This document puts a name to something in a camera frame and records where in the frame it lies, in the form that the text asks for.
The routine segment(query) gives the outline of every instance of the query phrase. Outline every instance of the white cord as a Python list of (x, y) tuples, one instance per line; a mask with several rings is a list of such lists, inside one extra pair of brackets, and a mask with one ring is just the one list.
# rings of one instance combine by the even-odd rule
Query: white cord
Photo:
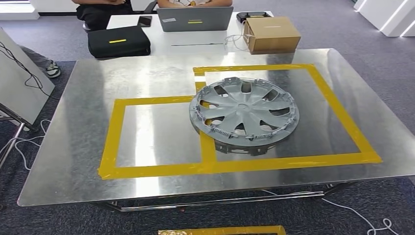
[(225, 38), (225, 44), (224, 45), (227, 45), (228, 42), (233, 42), (233, 45), (235, 45), (235, 48), (238, 49), (238, 50), (244, 50), (245, 51), (245, 50), (248, 50), (249, 49), (248, 46), (247, 46), (246, 49), (241, 49), (240, 47), (238, 47), (238, 45), (236, 45), (236, 41), (238, 41), (242, 37), (245, 38), (245, 40), (247, 41), (247, 43), (249, 43), (249, 38), (250, 37), (253, 37), (253, 35), (250, 35), (250, 34), (245, 34), (244, 35), (244, 25), (245, 25), (245, 23), (246, 23), (246, 21), (243, 21), (242, 22), (241, 34), (233, 34), (233, 35), (230, 35), (230, 36), (226, 37)]
[[(261, 191), (264, 191), (264, 192), (267, 192), (267, 193), (270, 193), (270, 194), (273, 194), (273, 195), (278, 195), (278, 194), (276, 194), (276, 193), (273, 193), (273, 192), (270, 192), (270, 191), (268, 191), (268, 190), (265, 190), (265, 189), (262, 189)], [(366, 218), (364, 218), (363, 217), (363, 215), (361, 215), (361, 214), (359, 214), (355, 209), (353, 209), (353, 208), (350, 208), (350, 207), (345, 207), (345, 206), (342, 206), (342, 205), (339, 205), (339, 204), (336, 204), (336, 203), (334, 203), (334, 202), (330, 202), (329, 200), (327, 200), (327, 199), (325, 199), (325, 198), (322, 198), (322, 200), (323, 201), (325, 201), (325, 202), (328, 202), (328, 203), (330, 203), (330, 204), (332, 204), (332, 205), (334, 205), (334, 206), (337, 206), (337, 207), (341, 207), (341, 208), (345, 208), (345, 209), (349, 209), (349, 210), (351, 210), (351, 211), (353, 211), (354, 213), (356, 213), (358, 216), (360, 216), (362, 219), (364, 219), (372, 228), (371, 229), (369, 229), (368, 231), (367, 231), (367, 235), (371, 235), (370, 234), (370, 232), (372, 232), (373, 231), (373, 234), (372, 235), (376, 235), (376, 231), (381, 231), (381, 230), (386, 230), (386, 229), (388, 229), (389, 231), (391, 231), (393, 234), (395, 234), (395, 235), (399, 235), (397, 232), (395, 232), (393, 229), (392, 229), (392, 222), (391, 222), (391, 220), (390, 219), (388, 219), (388, 218), (384, 218), (383, 219), (383, 224), (386, 226), (386, 227), (384, 227), (384, 228), (381, 228), (381, 229), (376, 229), (369, 221), (368, 221), (368, 219), (366, 219)]]
[[(50, 122), (49, 120), (42, 120), (41, 122), (40, 122), (40, 127), (42, 128), (42, 131), (43, 131), (43, 133), (46, 135), (46, 130), (45, 130), (45, 128), (43, 127), (43, 122), (44, 121), (48, 121), (48, 122)], [(15, 144), (14, 144), (14, 147), (15, 147), (15, 149), (20, 153), (20, 155), (22, 156), (22, 158), (23, 158), (23, 163), (24, 163), (24, 167), (25, 167), (25, 169), (26, 170), (30, 170), (30, 168), (29, 167), (27, 167), (27, 161), (26, 161), (26, 157), (24, 156), (24, 154), (23, 154), (23, 152), (22, 151), (20, 151), (20, 149), (19, 148), (17, 148), (17, 144), (18, 143), (22, 143), (22, 142), (30, 142), (30, 143), (32, 143), (32, 144), (34, 144), (34, 145), (36, 145), (36, 146), (38, 146), (38, 147), (40, 147), (40, 145), (39, 144), (37, 144), (37, 143), (35, 143), (35, 142), (33, 142), (32, 140), (34, 140), (34, 139), (37, 139), (37, 138), (43, 138), (43, 137), (45, 137), (44, 135), (43, 136), (37, 136), (37, 137), (34, 137), (34, 138), (31, 138), (31, 139), (28, 139), (28, 140), (26, 140), (26, 139), (23, 139), (23, 138), (19, 138), (19, 137), (16, 137), (16, 138), (12, 138), (12, 139), (10, 139), (8, 142), (7, 142), (7, 144), (0, 150), (0, 154), (3, 152), (3, 150), (13, 141), (13, 140), (20, 140), (20, 141), (17, 141)]]
[(273, 192), (270, 192), (270, 191), (268, 191), (268, 190), (265, 190), (265, 189), (263, 189), (263, 190), (261, 190), (261, 191), (264, 191), (264, 192), (267, 192), (267, 193), (273, 194), (273, 195), (275, 195), (275, 196), (278, 196), (278, 194), (276, 194), (276, 193), (273, 193)]

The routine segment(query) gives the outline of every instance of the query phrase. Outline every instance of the smartphone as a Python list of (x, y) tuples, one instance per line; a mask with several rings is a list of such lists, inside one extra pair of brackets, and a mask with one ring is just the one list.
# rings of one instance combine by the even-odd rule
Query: smartphone
[(140, 25), (141, 27), (150, 27), (152, 19), (152, 16), (140, 16), (140, 18), (138, 19), (138, 25)]

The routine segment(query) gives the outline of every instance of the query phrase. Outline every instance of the floor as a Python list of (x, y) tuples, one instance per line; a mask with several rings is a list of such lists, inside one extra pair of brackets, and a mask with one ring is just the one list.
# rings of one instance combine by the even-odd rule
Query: floor
[[(288, 16), (302, 34), (300, 48), (335, 48), (378, 93), (402, 122), (415, 133), (415, 39), (387, 38), (360, 14), (349, 0), (235, 0), (235, 11), (271, 10)], [(62, 61), (63, 76), (55, 81), (59, 95), (74, 61), (91, 58), (82, 23), (75, 17), (42, 17), (37, 21), (0, 22), (19, 44)], [(48, 103), (40, 119), (51, 118), (55, 103)], [(11, 126), (2, 126), (0, 146)], [(33, 160), (36, 149), (23, 151)], [(298, 199), (176, 210), (111, 214), (84, 205), (19, 208), (16, 200), (27, 172), (14, 152), (0, 171), (0, 235), (49, 234), (157, 234), (159, 229), (222, 226), (284, 225), (289, 235), (366, 234), (368, 225), (351, 211), (317, 199)], [(261, 195), (239, 193), (238, 196)], [(414, 185), (407, 178), (360, 183), (329, 197), (351, 206), (383, 227), (388, 217), (401, 235), (415, 234)], [(379, 234), (391, 234), (381, 231)]]

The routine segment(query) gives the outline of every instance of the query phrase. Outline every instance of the chair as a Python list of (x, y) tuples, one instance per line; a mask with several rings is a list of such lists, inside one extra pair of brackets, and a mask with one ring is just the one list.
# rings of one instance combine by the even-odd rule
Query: chair
[(85, 30), (85, 32), (90, 32), (90, 28), (88, 27), (88, 25), (87, 25), (87, 23), (86, 22), (84, 22), (84, 24), (82, 25), (82, 28)]
[(157, 5), (157, 0), (152, 1), (146, 9), (143, 11), (143, 14), (149, 15), (149, 14), (157, 14), (157, 11), (154, 10), (154, 8)]

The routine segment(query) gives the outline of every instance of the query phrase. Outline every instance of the sneaker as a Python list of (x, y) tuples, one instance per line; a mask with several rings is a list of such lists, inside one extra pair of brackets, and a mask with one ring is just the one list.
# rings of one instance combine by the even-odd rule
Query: sneaker
[(46, 68), (46, 75), (48, 78), (56, 78), (61, 75), (61, 69), (58, 67), (55, 61), (50, 61), (50, 65)]

